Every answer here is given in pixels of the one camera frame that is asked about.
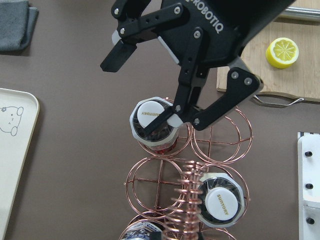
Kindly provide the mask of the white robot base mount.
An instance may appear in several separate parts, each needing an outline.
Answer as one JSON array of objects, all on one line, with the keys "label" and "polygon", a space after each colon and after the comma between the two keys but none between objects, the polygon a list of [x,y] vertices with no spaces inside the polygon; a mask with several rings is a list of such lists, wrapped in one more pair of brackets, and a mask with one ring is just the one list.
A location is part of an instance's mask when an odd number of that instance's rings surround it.
[{"label": "white robot base mount", "polygon": [[300,240],[320,238],[320,135],[297,133],[298,232]]}]

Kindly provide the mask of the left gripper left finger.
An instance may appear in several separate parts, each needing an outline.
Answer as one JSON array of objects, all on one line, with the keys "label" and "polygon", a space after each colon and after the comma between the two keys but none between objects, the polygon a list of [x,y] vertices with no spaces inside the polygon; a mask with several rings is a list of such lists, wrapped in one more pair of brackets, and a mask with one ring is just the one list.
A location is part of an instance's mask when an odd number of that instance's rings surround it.
[{"label": "left gripper left finger", "polygon": [[157,232],[152,232],[149,236],[150,240],[162,240],[162,232],[157,231]]}]

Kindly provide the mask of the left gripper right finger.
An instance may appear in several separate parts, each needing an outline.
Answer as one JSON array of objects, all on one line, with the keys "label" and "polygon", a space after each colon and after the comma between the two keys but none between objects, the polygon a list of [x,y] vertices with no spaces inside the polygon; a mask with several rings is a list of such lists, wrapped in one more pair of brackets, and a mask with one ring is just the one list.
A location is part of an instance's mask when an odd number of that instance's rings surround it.
[{"label": "left gripper right finger", "polygon": [[198,236],[198,240],[205,240],[204,236],[203,236],[203,234],[201,232],[198,232],[197,236]]}]

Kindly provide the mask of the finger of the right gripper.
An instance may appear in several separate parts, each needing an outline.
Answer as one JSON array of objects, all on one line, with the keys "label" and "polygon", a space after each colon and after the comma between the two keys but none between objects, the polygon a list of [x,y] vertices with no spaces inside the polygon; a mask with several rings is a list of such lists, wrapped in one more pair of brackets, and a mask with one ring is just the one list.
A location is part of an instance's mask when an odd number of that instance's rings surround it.
[{"label": "finger of the right gripper", "polygon": [[115,1],[111,8],[118,23],[115,44],[100,64],[102,71],[116,73],[137,49],[137,44],[156,39],[187,22],[184,0],[162,0],[159,10],[143,15],[149,4],[149,0]]},{"label": "finger of the right gripper", "polygon": [[177,116],[183,123],[190,123],[202,131],[220,120],[241,102],[251,98],[263,87],[262,80],[246,66],[241,56],[224,67],[228,67],[226,75],[227,87],[224,93],[205,90],[211,69],[201,64],[200,54],[203,47],[203,31],[196,30],[186,56],[180,65],[178,86],[171,109],[162,113],[155,121],[166,120]]}]

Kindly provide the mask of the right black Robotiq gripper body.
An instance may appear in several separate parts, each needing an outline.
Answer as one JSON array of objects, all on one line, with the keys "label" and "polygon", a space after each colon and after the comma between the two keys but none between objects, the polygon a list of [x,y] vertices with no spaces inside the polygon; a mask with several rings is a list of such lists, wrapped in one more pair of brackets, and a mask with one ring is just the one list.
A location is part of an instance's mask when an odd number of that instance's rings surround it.
[{"label": "right black Robotiq gripper body", "polygon": [[224,67],[241,56],[246,45],[287,7],[291,0],[182,0],[183,14],[169,30],[160,32],[163,44],[178,65],[189,40],[203,32],[200,63]]}]

